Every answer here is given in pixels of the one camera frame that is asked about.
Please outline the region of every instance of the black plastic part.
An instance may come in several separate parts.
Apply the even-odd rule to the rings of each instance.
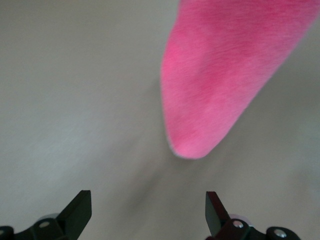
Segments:
[[[0,240],[77,240],[91,214],[91,192],[83,190],[56,218],[42,219],[16,234],[11,226],[0,226]]]
[[[91,192],[81,191],[56,217],[56,220],[69,240],[77,240],[91,215]]]
[[[282,230],[285,232],[286,237],[280,237],[275,234],[275,230]],[[266,235],[268,237],[268,240],[301,240],[297,234],[295,234],[290,229],[284,228],[284,227],[278,227],[278,226],[272,226],[269,227],[266,230]]]
[[[234,221],[241,222],[243,227],[236,227]],[[214,236],[219,240],[244,240],[250,232],[249,225],[240,219],[230,219],[227,221],[221,230]]]
[[[210,233],[215,236],[230,216],[215,191],[207,191],[205,195],[205,219]]]
[[[297,234],[284,227],[273,226],[267,229],[266,234],[263,234],[243,220],[230,219],[214,191],[206,192],[205,218],[211,233],[206,240],[301,240]],[[243,226],[236,227],[235,221],[241,222]],[[277,236],[275,230],[285,232],[286,237]]]

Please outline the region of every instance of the gray background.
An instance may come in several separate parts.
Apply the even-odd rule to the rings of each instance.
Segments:
[[[320,236],[320,21],[227,137],[175,157],[159,69],[178,1],[0,2],[0,225],[92,191],[85,239],[204,240],[205,192],[262,232]]]

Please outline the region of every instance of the fuzzy pink material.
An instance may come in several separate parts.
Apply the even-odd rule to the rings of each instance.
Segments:
[[[320,0],[181,0],[161,68],[178,156],[201,158],[226,136],[319,9]]]

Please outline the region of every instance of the pink fabric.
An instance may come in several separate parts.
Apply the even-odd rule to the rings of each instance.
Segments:
[[[161,69],[173,151],[208,154],[316,19],[320,0],[181,0]]]

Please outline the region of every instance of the metal screw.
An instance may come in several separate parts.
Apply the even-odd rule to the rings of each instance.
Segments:
[[[243,223],[238,220],[233,221],[233,225],[238,229],[242,229],[244,227]]]
[[[50,222],[48,221],[44,221],[42,223],[39,224],[39,228],[45,228],[46,226],[48,226],[50,224]]]
[[[274,233],[275,233],[275,235],[277,235],[280,238],[287,237],[287,234],[284,231],[282,231],[281,229],[274,230]]]

